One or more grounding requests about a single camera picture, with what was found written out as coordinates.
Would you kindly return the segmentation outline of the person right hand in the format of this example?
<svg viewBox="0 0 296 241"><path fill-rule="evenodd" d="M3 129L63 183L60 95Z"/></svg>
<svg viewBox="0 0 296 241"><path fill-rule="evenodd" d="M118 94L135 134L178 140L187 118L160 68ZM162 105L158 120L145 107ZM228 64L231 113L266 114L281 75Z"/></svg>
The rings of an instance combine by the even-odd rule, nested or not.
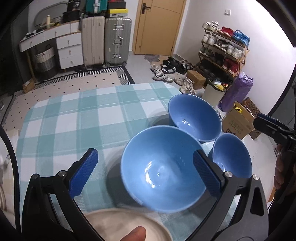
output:
<svg viewBox="0 0 296 241"><path fill-rule="evenodd" d="M284 165L284 149L283 149L283 145L278 144L276 147L276 151L277 151L277 160L275 163L275 175L274 175L274 186L276 188L276 190L279 190L281 185L283 185L284 183L284 176L283 176L283 171L285 169L285 165Z"/></svg>

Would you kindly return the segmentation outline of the person left hand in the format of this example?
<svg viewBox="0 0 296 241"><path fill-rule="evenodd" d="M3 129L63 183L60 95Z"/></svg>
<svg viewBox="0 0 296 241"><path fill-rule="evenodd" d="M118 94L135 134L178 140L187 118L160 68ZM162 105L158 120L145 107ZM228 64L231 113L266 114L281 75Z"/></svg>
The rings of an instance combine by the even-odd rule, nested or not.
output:
<svg viewBox="0 0 296 241"><path fill-rule="evenodd" d="M147 231L144 227L138 226L120 241L145 241Z"/></svg>

